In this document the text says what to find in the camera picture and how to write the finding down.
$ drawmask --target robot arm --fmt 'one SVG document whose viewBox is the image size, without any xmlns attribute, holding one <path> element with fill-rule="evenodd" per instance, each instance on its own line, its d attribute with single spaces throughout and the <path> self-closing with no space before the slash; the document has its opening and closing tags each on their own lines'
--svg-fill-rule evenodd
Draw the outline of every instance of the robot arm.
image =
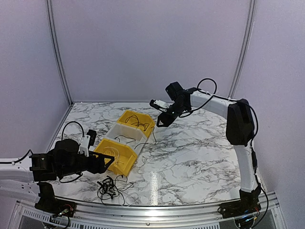
<svg viewBox="0 0 305 229">
<path fill-rule="evenodd" d="M 56 180 L 57 177 L 61 180 L 72 174 L 79 175 L 79 178 L 83 171 L 93 174 L 104 173 L 114 161 L 114 157 L 96 155 L 89 151 L 90 145 L 94 144 L 95 136 L 96 134 L 84 136 L 81 145 L 71 139 L 58 141 L 54 149 L 46 154 L 32 153 L 28 156 L 31 152 L 29 150 L 23 158 L 2 159 L 0 193 L 34 202 L 38 200 L 35 208 L 57 216 L 64 214 L 67 206 L 74 209 L 74 202 L 55 198 L 52 185 L 44 181 Z M 74 211 L 68 211 L 65 216 L 73 216 Z"/>
<path fill-rule="evenodd" d="M 150 102 L 152 107 L 162 112 L 158 116 L 158 127 L 168 127 L 177 117 L 188 116 L 198 108 L 213 112 L 227 120 L 226 137 L 234 146 L 241 174 L 241 200 L 222 205 L 220 213 L 223 217 L 235 217 L 245 211 L 255 212 L 255 208 L 261 209 L 258 201 L 261 186 L 256 176 L 257 160 L 255 151 L 250 146 L 254 138 L 254 122 L 248 102 L 245 99 L 237 101 L 222 98 L 198 91 L 197 88 L 185 90 L 178 82 L 170 84 L 166 91 L 174 101 L 173 104 L 169 105 L 159 100 Z"/>
</svg>

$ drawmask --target white wall panel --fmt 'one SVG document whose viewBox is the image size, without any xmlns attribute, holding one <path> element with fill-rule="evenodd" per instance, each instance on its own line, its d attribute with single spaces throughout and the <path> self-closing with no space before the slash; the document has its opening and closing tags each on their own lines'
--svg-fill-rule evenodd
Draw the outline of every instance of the white wall panel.
<svg viewBox="0 0 305 229">
<path fill-rule="evenodd" d="M 204 77 L 228 95 L 248 0 L 54 0 L 53 6 L 74 101 L 169 100 L 169 83 L 188 88 Z"/>
<path fill-rule="evenodd" d="M 257 112 L 258 165 L 287 228 L 305 219 L 305 2 L 260 0 L 235 97 Z"/>
<path fill-rule="evenodd" d="M 0 157 L 42 153 L 68 109 L 42 0 L 0 2 Z"/>
</svg>

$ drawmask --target white marble surface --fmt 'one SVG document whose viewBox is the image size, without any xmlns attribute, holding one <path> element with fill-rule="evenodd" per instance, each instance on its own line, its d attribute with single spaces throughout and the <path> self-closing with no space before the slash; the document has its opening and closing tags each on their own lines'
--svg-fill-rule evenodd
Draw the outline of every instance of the white marble surface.
<svg viewBox="0 0 305 229">
<path fill-rule="evenodd" d="M 65 123 L 80 122 L 85 131 L 98 132 L 95 146 L 126 110 L 149 114 L 155 121 L 160 112 L 148 103 L 77 103 Z M 155 128 L 157 144 L 145 145 L 134 164 L 128 181 L 134 187 L 123 192 L 134 205 L 191 205 L 230 200 L 239 197 L 240 174 L 233 147 L 225 138 L 226 121 L 205 110 L 187 118 L 177 118 L 167 128 Z M 81 140 L 77 125 L 69 125 L 65 137 Z M 148 142 L 154 142 L 151 135 Z M 79 180 L 60 184 L 52 182 L 55 194 L 89 202 L 97 197 L 101 181 L 112 172 L 84 173 Z M 106 203 L 118 203 L 117 198 Z"/>
</svg>

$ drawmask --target metal frame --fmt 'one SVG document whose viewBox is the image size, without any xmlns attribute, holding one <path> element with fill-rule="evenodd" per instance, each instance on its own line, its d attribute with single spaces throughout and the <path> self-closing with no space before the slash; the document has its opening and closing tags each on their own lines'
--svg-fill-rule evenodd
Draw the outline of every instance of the metal frame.
<svg viewBox="0 0 305 229">
<path fill-rule="evenodd" d="M 234 77 L 232 80 L 231 88 L 228 94 L 228 97 L 233 98 L 242 70 L 243 70 L 243 65 L 244 65 L 244 60 L 245 56 L 249 47 L 251 35 L 252 35 L 252 29 L 253 29 L 253 24 L 254 24 L 254 16 L 255 16 L 255 9 L 256 9 L 256 0 L 250 0 L 249 4 L 249 12 L 248 12 L 248 19 L 246 23 L 246 29 L 244 31 L 244 40 L 242 44 L 242 49 L 239 55 L 239 60 L 237 63 L 237 67 L 234 73 Z"/>
<path fill-rule="evenodd" d="M 40 190 L 37 183 L 0 180 L 0 196 L 23 199 L 35 203 L 39 200 L 39 192 Z"/>
<path fill-rule="evenodd" d="M 46 5 L 47 5 L 47 15 L 48 15 L 50 34 L 51 34 L 51 41 L 52 41 L 52 45 L 53 45 L 58 73 L 59 73 L 59 76 L 61 79 L 61 84 L 62 84 L 63 91 L 65 93 L 67 103 L 68 103 L 68 105 L 72 105 L 73 101 L 72 101 L 71 94 L 69 91 L 66 74 L 65 74 L 65 70 L 64 70 L 64 67 L 62 64 L 61 54 L 60 54 L 59 45 L 58 45 L 57 36 L 56 36 L 52 0 L 46 0 Z"/>
<path fill-rule="evenodd" d="M 286 229 L 282 212 L 274 192 L 268 193 L 269 209 L 272 211 L 277 229 Z M 220 203 L 199 204 L 191 206 L 170 207 L 121 207 L 104 206 L 100 203 L 77 201 L 74 217 L 71 218 L 69 228 L 83 229 L 130 229 L 130 228 L 213 228 L 219 222 L 232 220 L 222 219 L 217 212 Z M 260 195 L 262 211 L 266 208 L 266 198 Z M 32 219 L 48 222 L 50 213 L 34 208 L 34 204 L 27 201 L 17 201 L 14 214 L 10 219 L 9 229 L 18 228 L 22 215 Z M 58 219 L 56 223 L 66 225 L 67 219 Z"/>
</svg>

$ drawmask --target electrical wire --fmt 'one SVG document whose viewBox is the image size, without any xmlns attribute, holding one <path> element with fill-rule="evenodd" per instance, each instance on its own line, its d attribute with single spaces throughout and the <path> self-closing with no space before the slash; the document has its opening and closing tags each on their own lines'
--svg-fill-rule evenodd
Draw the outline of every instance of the electrical wire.
<svg viewBox="0 0 305 229">
<path fill-rule="evenodd" d="M 85 137 L 85 132 L 84 132 L 84 128 L 82 127 L 82 125 L 81 125 L 79 122 L 71 121 L 71 122 L 68 122 L 68 123 L 64 126 L 64 128 L 63 128 L 63 130 L 62 130 L 62 133 L 61 133 L 61 140 L 63 140 L 63 133 L 64 133 L 66 127 L 67 127 L 69 124 L 71 124 L 71 123 L 76 123 L 77 125 L 79 125 L 79 126 L 81 127 L 82 137 Z"/>
<path fill-rule="evenodd" d="M 118 163 L 124 164 L 123 162 L 120 161 L 120 152 L 119 152 L 119 150 L 118 150 L 117 148 L 114 148 L 114 147 L 111 147 L 111 146 L 105 147 L 104 150 L 105 150 L 105 149 L 108 149 L 108 148 L 109 148 L 110 150 L 104 151 L 103 154 L 104 154 L 104 155 L 109 155 L 109 156 L 114 157 L 114 163 L 115 163 L 115 164 L 118 164 Z"/>
<path fill-rule="evenodd" d="M 154 137 L 154 140 L 155 140 L 155 143 L 139 143 L 139 144 L 137 144 L 136 146 L 135 146 L 135 148 L 134 149 L 136 149 L 136 147 L 138 147 L 139 145 L 155 145 L 155 144 L 157 144 L 157 140 L 156 140 L 156 136 L 154 135 L 154 126 L 152 127 L 153 128 L 153 130 L 152 130 L 152 135 L 153 135 L 153 137 Z"/>
<path fill-rule="evenodd" d="M 208 94 L 208 95 L 210 95 L 210 93 L 205 92 L 205 91 L 202 91 L 201 89 L 198 90 L 198 91 L 199 91 L 200 93 L 202 93 L 202 94 Z M 232 101 L 232 102 L 237 102 L 237 101 L 238 101 L 238 100 L 236 100 L 236 99 L 231 99 L 231 98 L 219 96 L 219 95 L 216 95 L 216 94 L 214 94 L 214 97 L 219 98 L 219 99 L 223 99 L 223 100 L 227 100 L 227 101 Z"/>
<path fill-rule="evenodd" d="M 118 139 L 119 142 L 120 142 L 121 140 L 120 140 L 119 137 L 125 137 L 125 138 L 128 138 L 128 139 L 132 139 L 132 141 L 130 141 L 130 142 L 135 142 L 135 141 L 136 141 L 136 139 L 134 139 L 133 137 L 126 137 L 126 136 L 124 136 L 124 135 L 117 135 L 114 139 L 115 139 L 115 140 Z"/>
<path fill-rule="evenodd" d="M 211 97 L 210 97 L 204 104 L 202 104 L 200 107 L 198 107 L 198 108 L 196 108 L 196 109 L 193 109 L 193 110 L 191 110 L 191 111 L 182 112 L 182 115 L 183 115 L 183 114 L 187 114 L 187 115 L 185 115 L 185 116 L 179 115 L 179 118 L 185 118 L 185 117 L 190 116 L 194 111 L 200 110 L 200 109 L 203 108 L 208 102 L 210 102 L 211 99 L 213 99 L 213 97 L 215 96 L 215 93 L 217 92 L 217 83 L 216 83 L 215 80 L 213 80 L 213 79 L 211 79 L 211 78 L 204 78 L 204 79 L 202 79 L 202 80 L 198 83 L 197 89 L 198 89 L 199 92 L 201 92 L 201 93 L 204 94 L 204 92 L 202 92 L 202 90 L 199 88 L 199 86 L 200 86 L 200 84 L 201 84 L 203 81 L 206 81 L 206 80 L 210 80 L 210 81 L 212 81 L 212 82 L 214 83 L 214 85 L 215 85 L 214 93 L 213 93 L 213 94 L 211 95 Z"/>
<path fill-rule="evenodd" d="M 125 205 L 125 197 L 124 197 L 122 192 L 128 190 L 131 187 L 133 187 L 133 183 L 131 183 L 131 185 L 129 185 L 125 189 L 117 188 L 117 186 L 116 186 L 117 181 L 125 182 L 126 184 L 127 184 L 127 181 L 128 181 L 127 177 L 126 177 L 126 181 L 125 180 L 118 180 L 118 177 L 123 178 L 123 175 L 118 175 L 115 178 L 115 180 L 113 180 L 110 176 L 107 176 L 107 178 L 105 178 L 103 181 L 98 181 L 97 182 L 100 185 L 100 188 L 97 191 L 97 196 L 101 200 L 102 204 L 104 204 L 106 206 L 113 206 L 114 204 L 104 203 L 104 200 L 114 199 L 115 197 L 119 198 L 120 196 L 122 196 L 123 204 L 120 203 L 120 199 L 119 199 L 119 204 L 121 206 Z"/>
<path fill-rule="evenodd" d="M 252 226 L 252 228 L 255 228 L 263 220 L 263 218 L 266 216 L 268 208 L 269 208 L 269 199 L 268 199 L 268 196 L 267 196 L 267 194 L 266 194 L 266 192 L 265 192 L 265 190 L 263 188 L 262 188 L 262 191 L 263 191 L 264 195 L 266 196 L 266 200 L 267 200 L 266 211 L 264 212 L 263 216 L 259 219 L 259 221 L 254 226 Z"/>
<path fill-rule="evenodd" d="M 138 194 L 137 192 L 132 192 L 132 193 L 130 193 L 130 194 L 128 194 L 128 195 L 126 196 L 126 203 L 127 203 L 128 197 L 130 197 L 132 194 L 136 194 L 136 195 L 137 195 L 137 199 L 135 199 L 135 201 L 134 201 L 133 203 L 128 204 L 128 205 L 127 205 L 128 207 L 131 206 L 131 205 L 133 205 L 136 201 L 138 201 L 138 200 L 140 199 L 140 196 L 139 196 L 139 194 Z"/>
<path fill-rule="evenodd" d="M 70 223 L 71 223 L 71 219 L 70 219 L 69 216 L 66 216 L 66 217 L 68 218 L 68 223 L 67 223 L 67 225 L 66 225 L 64 228 L 60 228 L 60 226 L 54 227 L 52 224 L 50 224 L 50 225 L 45 225 L 43 221 L 41 221 L 41 222 L 42 222 L 42 225 L 43 225 L 43 227 L 44 227 L 45 229 L 67 229 L 67 228 L 69 227 Z"/>
<path fill-rule="evenodd" d="M 76 177 L 76 178 L 75 178 L 75 179 L 73 179 L 73 180 L 68 180 L 68 181 L 61 181 L 62 179 L 60 179 L 60 180 L 59 180 L 59 182 L 60 182 L 60 183 L 62 183 L 62 184 L 71 183 L 71 182 L 76 181 L 76 180 L 78 180 L 79 178 L 81 178 L 81 177 L 82 177 L 82 175 L 83 175 L 83 174 L 82 174 L 82 173 L 80 173 L 78 177 Z"/>
<path fill-rule="evenodd" d="M 14 165 L 18 162 L 23 161 L 29 153 L 31 153 L 33 155 L 32 150 L 29 149 L 28 152 L 22 158 L 18 159 L 17 161 L 0 161 L 0 164 L 13 164 Z"/>
<path fill-rule="evenodd" d="M 144 131 L 146 131 L 147 130 L 147 128 L 149 127 L 149 123 L 141 123 L 140 122 L 140 120 L 139 120 L 139 118 L 138 118 L 138 116 L 136 116 L 135 114 L 133 114 L 133 115 L 131 115 L 131 116 L 129 116 L 129 117 L 127 117 L 126 118 L 126 120 L 125 120 L 125 123 L 128 123 L 129 122 L 129 120 L 131 119 L 131 118 L 135 118 L 136 120 L 137 120 L 137 122 L 135 122 L 135 123 L 132 123 L 131 125 L 134 125 L 134 124 L 136 124 L 135 126 L 136 127 L 139 127 L 140 125 L 141 126 L 143 126 L 144 127 Z"/>
<path fill-rule="evenodd" d="M 215 80 L 213 80 L 213 79 L 211 79 L 211 78 L 204 78 L 204 79 L 202 79 L 202 80 L 197 84 L 197 89 L 199 90 L 199 92 L 201 92 L 201 89 L 199 88 L 199 86 L 200 86 L 200 84 L 201 84 L 203 81 L 206 81 L 206 80 L 210 80 L 210 81 L 212 81 L 212 82 L 214 83 L 215 89 L 214 89 L 214 93 L 213 93 L 213 94 L 215 94 L 215 93 L 217 92 L 217 83 L 216 83 Z"/>
</svg>

